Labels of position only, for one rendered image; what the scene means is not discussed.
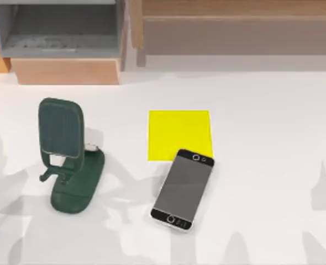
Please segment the black smartphone with grey screen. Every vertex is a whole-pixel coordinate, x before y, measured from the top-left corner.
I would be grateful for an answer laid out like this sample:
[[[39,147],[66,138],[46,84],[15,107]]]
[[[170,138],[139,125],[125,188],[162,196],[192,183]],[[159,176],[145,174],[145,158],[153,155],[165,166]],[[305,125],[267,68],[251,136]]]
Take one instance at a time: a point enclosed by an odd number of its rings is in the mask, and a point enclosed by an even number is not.
[[[209,156],[178,150],[150,216],[177,229],[190,230],[213,167],[214,159]]]

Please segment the flat yellow square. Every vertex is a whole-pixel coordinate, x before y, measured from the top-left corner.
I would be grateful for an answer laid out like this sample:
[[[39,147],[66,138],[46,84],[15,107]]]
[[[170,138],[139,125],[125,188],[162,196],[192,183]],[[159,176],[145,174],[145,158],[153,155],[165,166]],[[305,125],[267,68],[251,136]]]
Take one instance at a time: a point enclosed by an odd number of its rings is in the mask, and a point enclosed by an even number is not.
[[[178,150],[213,156],[208,110],[150,110],[148,161],[172,161]]]

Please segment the pale wooden drawer front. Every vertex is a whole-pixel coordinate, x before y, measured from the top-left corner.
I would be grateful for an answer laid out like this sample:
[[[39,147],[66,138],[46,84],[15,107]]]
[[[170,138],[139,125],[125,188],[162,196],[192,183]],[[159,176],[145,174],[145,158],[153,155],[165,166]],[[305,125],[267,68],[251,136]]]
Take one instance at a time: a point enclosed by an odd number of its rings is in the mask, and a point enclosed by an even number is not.
[[[121,59],[25,59],[12,58],[12,70],[20,84],[119,84]]]

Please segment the wooden cupboard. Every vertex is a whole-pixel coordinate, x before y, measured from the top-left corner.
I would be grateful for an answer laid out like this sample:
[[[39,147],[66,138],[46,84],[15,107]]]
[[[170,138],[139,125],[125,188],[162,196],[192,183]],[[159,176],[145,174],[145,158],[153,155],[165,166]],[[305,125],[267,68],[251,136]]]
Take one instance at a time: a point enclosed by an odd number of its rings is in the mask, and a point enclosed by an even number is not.
[[[148,55],[326,55],[326,0],[128,3],[139,65]]]

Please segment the grey pierced drawer inside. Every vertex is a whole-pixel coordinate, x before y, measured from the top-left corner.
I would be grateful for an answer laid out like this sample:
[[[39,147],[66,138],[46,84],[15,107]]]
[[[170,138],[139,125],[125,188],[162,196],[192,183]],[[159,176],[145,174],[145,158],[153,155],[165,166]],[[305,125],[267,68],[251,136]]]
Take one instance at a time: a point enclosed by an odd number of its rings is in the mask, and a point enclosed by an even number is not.
[[[117,58],[125,0],[0,0],[0,54]]]

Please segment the dark green phone stand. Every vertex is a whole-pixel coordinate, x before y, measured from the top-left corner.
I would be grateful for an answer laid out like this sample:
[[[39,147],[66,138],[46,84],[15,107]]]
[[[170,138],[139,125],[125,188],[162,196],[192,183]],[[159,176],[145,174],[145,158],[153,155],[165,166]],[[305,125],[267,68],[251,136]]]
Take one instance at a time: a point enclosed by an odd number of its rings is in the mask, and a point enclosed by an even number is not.
[[[105,155],[99,147],[86,149],[81,107],[72,101],[44,98],[38,108],[41,182],[56,175],[50,203],[62,213],[77,214],[90,204],[102,175]]]

